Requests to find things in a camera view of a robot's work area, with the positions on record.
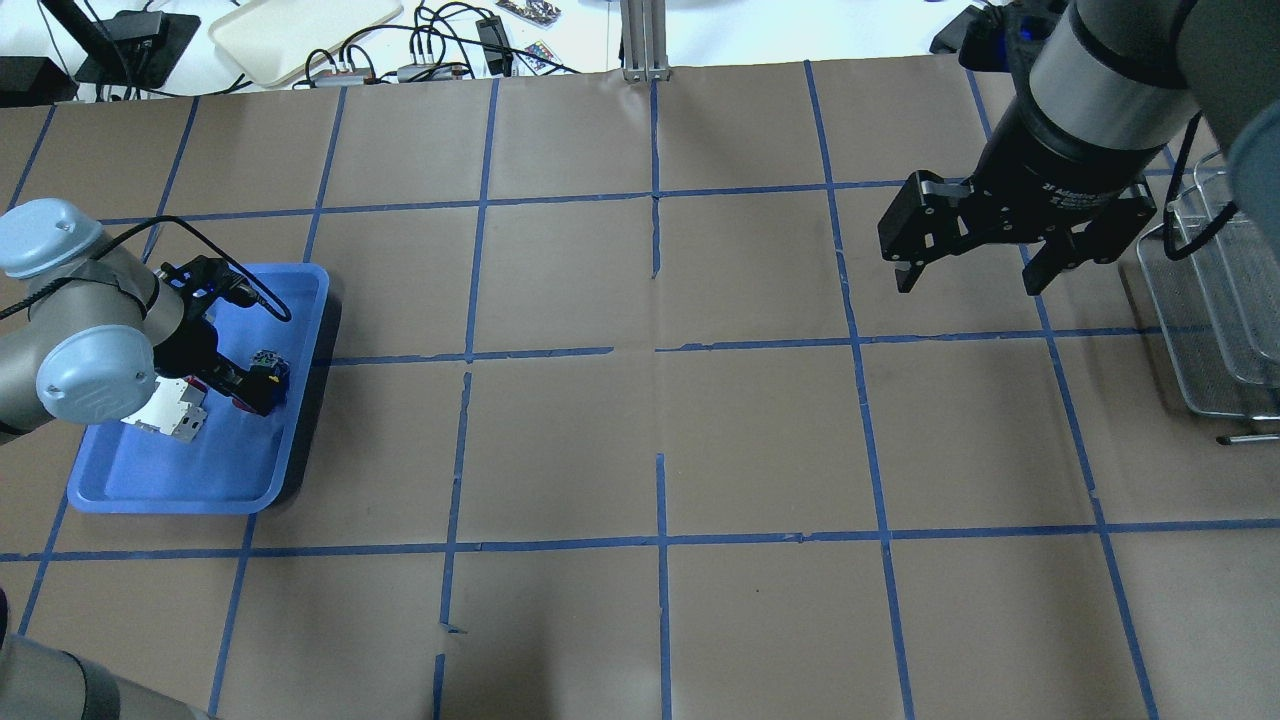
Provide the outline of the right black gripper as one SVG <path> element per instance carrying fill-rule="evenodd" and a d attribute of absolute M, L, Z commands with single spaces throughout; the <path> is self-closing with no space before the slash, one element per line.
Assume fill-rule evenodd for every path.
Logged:
<path fill-rule="evenodd" d="M 1149 149 L 1096 146 L 1032 105 L 1011 105 L 968 179 L 908 176 L 878 222 L 881 256 L 893 264 L 897 291 L 909 293 L 942 258 L 1043 236 L 1024 266 L 1027 295 L 1038 296 L 1064 272 L 1115 263 L 1130 247 L 1156 214 L 1140 178 L 1149 161 Z"/>

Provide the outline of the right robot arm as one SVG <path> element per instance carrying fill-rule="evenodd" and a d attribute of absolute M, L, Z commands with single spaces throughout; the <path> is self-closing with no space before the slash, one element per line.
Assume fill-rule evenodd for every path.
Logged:
<path fill-rule="evenodd" d="M 911 173 L 879 219 L 897 290 L 993 243 L 1038 243 L 1041 293 L 1083 263 L 1116 261 L 1156 213 L 1144 170 L 1206 122 L 1228 164 L 1226 218 L 1277 238 L 1275 1 L 1010 1 L 979 10 L 957 47 L 1015 95 L 974 172 Z"/>

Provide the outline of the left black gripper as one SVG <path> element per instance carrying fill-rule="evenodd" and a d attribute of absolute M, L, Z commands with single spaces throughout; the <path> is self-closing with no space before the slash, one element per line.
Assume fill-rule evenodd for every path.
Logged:
<path fill-rule="evenodd" d="M 227 260 L 196 258 L 180 266 L 164 263 L 157 279 L 182 305 L 177 328 L 155 347 L 157 373 L 172 379 L 195 377 L 241 410 L 270 415 L 285 397 L 285 361 L 238 366 L 219 352 L 218 331 L 206 318 L 219 299 L 237 307 L 251 306 L 244 274 L 234 272 Z"/>

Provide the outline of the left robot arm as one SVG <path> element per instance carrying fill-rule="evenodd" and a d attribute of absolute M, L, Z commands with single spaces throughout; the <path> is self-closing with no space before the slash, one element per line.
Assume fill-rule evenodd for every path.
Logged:
<path fill-rule="evenodd" d="M 289 322 L 285 302 L 214 242 L 206 254 L 150 270 L 119 234 L 61 199 L 3 214 L 3 273 L 28 293 L 3 310 L 27 323 L 3 337 L 3 441 L 51 420 L 96 425 L 141 410 L 159 379 L 193 378 L 243 411 L 266 416 L 285 396 L 288 364 L 260 352 L 248 366 L 220 354 L 207 310 L 225 300 Z"/>

